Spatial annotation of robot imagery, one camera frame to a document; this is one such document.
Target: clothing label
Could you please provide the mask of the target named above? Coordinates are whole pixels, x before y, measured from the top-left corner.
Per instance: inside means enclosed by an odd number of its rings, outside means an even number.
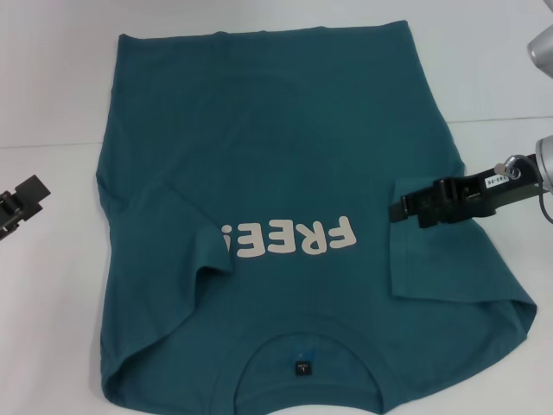
[[[297,361],[296,362],[296,376],[309,376],[311,374],[311,362],[310,361]]]

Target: t-shirt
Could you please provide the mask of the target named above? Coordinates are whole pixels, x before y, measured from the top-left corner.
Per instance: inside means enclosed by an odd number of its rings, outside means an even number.
[[[463,170],[407,22],[121,35],[98,167],[106,398],[383,413],[499,361],[536,306],[486,234],[387,215]]]

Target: cable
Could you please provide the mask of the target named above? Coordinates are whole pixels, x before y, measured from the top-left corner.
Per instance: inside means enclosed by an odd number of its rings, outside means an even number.
[[[528,163],[534,169],[534,173],[536,173],[536,177],[537,177],[537,185],[540,189],[543,189],[543,178],[542,178],[542,174],[539,172],[539,168],[537,167],[537,164],[534,163],[529,157],[522,156],[520,154],[516,154],[512,157],[516,158],[517,160],[522,160],[523,162]],[[547,213],[547,210],[545,209],[545,204],[543,203],[543,192],[539,192],[539,195],[537,196],[537,198],[539,199],[539,207],[542,209],[543,216],[545,216],[545,219],[547,219],[549,223],[553,224],[553,218],[551,218],[551,216]]]

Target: white letter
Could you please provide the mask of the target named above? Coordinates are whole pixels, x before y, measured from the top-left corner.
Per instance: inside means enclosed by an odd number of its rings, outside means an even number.
[[[327,251],[327,238],[325,237],[325,230],[322,228],[322,224],[319,221],[313,222],[314,232],[311,232],[308,227],[301,223],[296,225],[297,232],[305,236],[302,242],[302,249],[309,255],[319,255]],[[312,247],[313,243],[317,243],[317,248]]]
[[[283,240],[283,244],[270,244],[267,251],[275,253],[291,253],[296,250],[294,239],[294,222],[292,220],[269,220],[269,226],[281,227],[281,232],[270,232],[269,239]]]
[[[341,216],[339,219],[340,227],[335,227],[328,231],[329,236],[343,236],[344,238],[338,240],[331,240],[329,245],[331,248],[343,248],[344,246],[354,245],[357,242],[357,238],[353,234],[352,227],[349,224],[347,216]]]
[[[222,233],[230,233],[230,232],[232,232],[232,227],[230,225],[224,225],[221,228],[221,232]],[[223,235],[223,238],[225,239],[225,242],[226,242],[226,249],[228,249],[230,251],[231,250],[231,237],[229,235]]]
[[[238,225],[239,231],[250,232],[249,235],[239,236],[238,243],[240,245],[252,244],[252,248],[238,249],[236,254],[240,258],[253,258],[265,253],[265,244],[263,243],[263,234],[261,233],[261,225],[258,223],[241,223]]]

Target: white background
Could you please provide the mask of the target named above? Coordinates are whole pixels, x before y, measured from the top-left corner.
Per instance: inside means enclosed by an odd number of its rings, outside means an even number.
[[[99,390],[109,264],[94,172],[118,35],[164,37],[408,20],[468,173],[553,134],[553,80],[526,44],[553,24],[540,0],[0,0],[0,191],[37,174],[53,195],[0,242],[0,413],[123,415]],[[553,227],[536,200],[481,225],[540,307],[499,364],[397,415],[553,413]],[[346,415],[304,406],[282,415]]]

